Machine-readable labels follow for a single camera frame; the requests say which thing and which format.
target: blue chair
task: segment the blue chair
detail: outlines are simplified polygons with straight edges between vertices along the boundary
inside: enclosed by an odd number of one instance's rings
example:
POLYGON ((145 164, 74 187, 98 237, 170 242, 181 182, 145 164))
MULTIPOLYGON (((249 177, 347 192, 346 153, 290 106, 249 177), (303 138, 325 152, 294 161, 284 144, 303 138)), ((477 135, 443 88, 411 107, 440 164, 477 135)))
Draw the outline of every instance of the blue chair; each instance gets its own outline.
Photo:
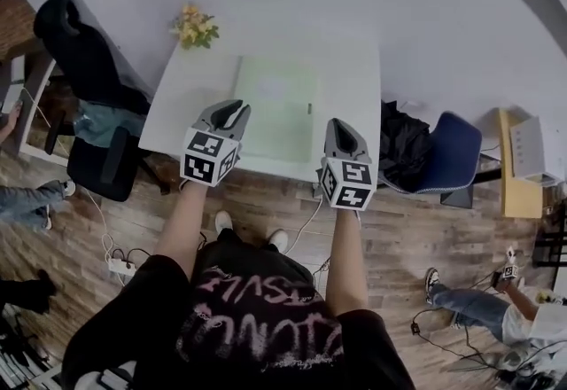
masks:
MULTIPOLYGON (((445 111, 431 132, 431 150, 422 178, 412 193, 448 193, 468 187, 477 173, 482 134, 456 114, 445 111)), ((409 191, 388 181, 378 172, 378 179, 394 190, 409 191)))

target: office chair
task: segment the office chair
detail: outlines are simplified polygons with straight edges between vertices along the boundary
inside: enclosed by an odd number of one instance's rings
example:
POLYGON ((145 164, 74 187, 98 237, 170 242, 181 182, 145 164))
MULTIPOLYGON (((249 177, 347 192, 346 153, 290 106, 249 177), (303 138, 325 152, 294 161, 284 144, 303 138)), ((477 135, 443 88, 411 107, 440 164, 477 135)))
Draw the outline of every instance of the office chair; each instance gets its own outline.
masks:
MULTIPOLYGON (((412 193, 449 193, 470 186, 477 173, 482 135, 454 113, 444 112, 431 132, 431 150, 420 180, 412 193)), ((378 179, 394 190, 409 194, 378 173, 378 179)))
MULTIPOLYGON (((57 62, 73 94, 97 105, 122 108, 147 115, 150 104, 139 90, 120 82, 113 56, 103 36, 81 22, 72 0, 48 0, 35 16, 34 33, 57 62)), ((45 151, 53 153, 59 135, 74 135, 65 113, 50 125, 45 151)), ((149 152, 138 148, 139 138, 126 129, 114 131, 109 148, 97 147, 76 137, 69 154, 67 173, 79 185, 105 198, 125 201, 134 185, 138 167, 156 183, 161 194, 169 193, 144 161, 149 152)))

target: hand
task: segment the hand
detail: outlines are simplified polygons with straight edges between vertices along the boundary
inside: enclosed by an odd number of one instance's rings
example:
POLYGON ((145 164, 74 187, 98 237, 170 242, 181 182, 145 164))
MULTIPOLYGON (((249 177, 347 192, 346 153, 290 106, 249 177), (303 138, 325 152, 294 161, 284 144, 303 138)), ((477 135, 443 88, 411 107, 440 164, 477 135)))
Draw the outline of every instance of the hand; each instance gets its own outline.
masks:
POLYGON ((505 293, 511 284, 510 280, 500 280, 494 289, 499 293, 505 293))
POLYGON ((21 113, 21 102, 18 102, 8 114, 8 123, 6 127, 10 131, 13 131, 16 128, 16 124, 18 123, 19 114, 21 113))

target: white desk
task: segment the white desk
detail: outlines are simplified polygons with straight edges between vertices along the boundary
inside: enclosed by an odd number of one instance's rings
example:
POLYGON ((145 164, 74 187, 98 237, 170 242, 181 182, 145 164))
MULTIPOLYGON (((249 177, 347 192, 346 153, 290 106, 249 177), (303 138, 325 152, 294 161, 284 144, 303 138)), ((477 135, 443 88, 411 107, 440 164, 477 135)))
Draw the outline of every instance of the white desk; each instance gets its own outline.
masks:
POLYGON ((368 30, 347 35, 313 22, 282 28, 259 17, 216 21, 221 38, 210 50, 175 48, 152 101, 141 148, 179 157, 187 128, 205 107, 233 98, 240 57, 251 55, 300 61, 318 73, 313 149, 308 163, 244 154, 238 168, 316 182, 327 122, 333 117, 358 130, 367 141, 370 157, 377 161, 381 96, 375 35, 368 30))

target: white cable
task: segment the white cable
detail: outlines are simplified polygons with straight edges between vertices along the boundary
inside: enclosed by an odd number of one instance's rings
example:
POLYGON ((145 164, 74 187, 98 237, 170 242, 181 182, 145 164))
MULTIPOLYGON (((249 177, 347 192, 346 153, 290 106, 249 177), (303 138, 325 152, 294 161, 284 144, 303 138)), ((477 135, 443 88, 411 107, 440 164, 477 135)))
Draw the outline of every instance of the white cable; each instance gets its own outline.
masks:
POLYGON ((291 250, 293 250, 293 248, 295 247, 295 245, 298 244, 299 242, 299 236, 301 236, 301 233, 303 232, 303 230, 307 227, 307 225, 309 223, 311 223, 311 221, 315 218, 315 216, 317 215, 317 212, 319 212, 319 209, 322 206, 322 195, 321 195, 321 201, 319 201, 319 206, 317 206, 316 210, 313 212, 313 215, 311 215, 311 218, 309 218, 309 220, 307 220, 307 223, 305 223, 301 229, 298 232, 298 236, 295 238, 295 242, 293 242, 293 245, 284 253, 284 254, 288 254, 291 250))
MULTIPOLYGON (((43 114, 42 109, 39 107, 39 105, 37 104, 37 102, 34 100, 34 98, 32 97, 32 95, 29 93, 29 91, 26 88, 22 88, 22 90, 24 90, 27 95, 29 96, 29 98, 31 99, 32 103, 35 105, 35 109, 37 111, 39 111, 40 115, 43 117, 43 120, 45 121, 45 123, 47 124, 47 126, 49 128, 51 128, 51 124, 50 122, 47 120, 47 118, 45 117, 45 114, 43 114)), ((63 143, 61 143, 61 141, 59 141, 59 138, 56 138, 57 143, 59 144, 59 146, 61 147, 61 149, 63 149, 63 153, 67 156, 67 158, 69 158, 69 152, 67 152, 67 149, 65 148, 65 146, 63 145, 63 143)), ((101 236, 101 242, 103 244, 103 248, 105 249, 105 262, 106 264, 110 263, 110 260, 112 258, 111 255, 111 251, 113 250, 115 244, 114 244, 114 239, 113 237, 110 235, 110 233, 108 232, 108 227, 106 226, 106 219, 105 219, 105 215, 103 214, 102 209, 100 208, 100 206, 98 205, 98 203, 95 201, 95 199, 92 197, 92 194, 90 193, 89 190, 85 189, 85 191, 87 192, 87 194, 89 195, 90 200, 92 201, 92 203, 97 207, 98 212, 100 213, 100 217, 103 219, 103 225, 105 226, 105 233, 101 236), (105 239, 109 238, 110 239, 110 247, 106 247, 106 243, 105 243, 105 239)), ((122 277, 120 276, 119 273, 116 274, 116 276, 118 277, 118 279, 120 280, 120 283, 122 284, 122 286, 125 286, 124 281, 122 280, 122 277)))

